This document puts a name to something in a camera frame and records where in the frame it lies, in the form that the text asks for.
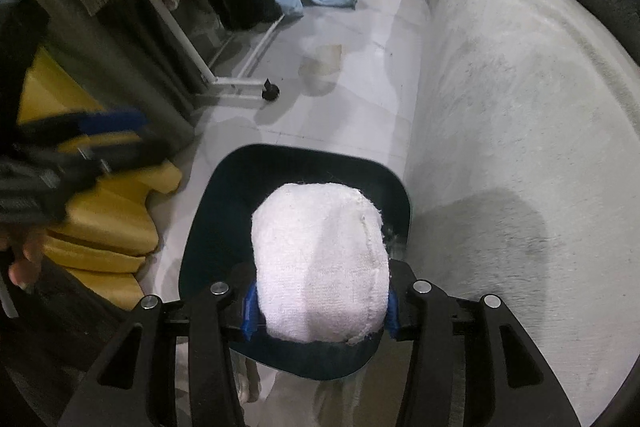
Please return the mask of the person's left hand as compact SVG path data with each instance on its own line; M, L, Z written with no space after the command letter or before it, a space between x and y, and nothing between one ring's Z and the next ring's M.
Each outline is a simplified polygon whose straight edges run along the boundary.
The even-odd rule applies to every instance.
M26 289L39 279L46 236L41 227L1 229L1 249L9 248L14 256L9 265L9 279L15 286Z

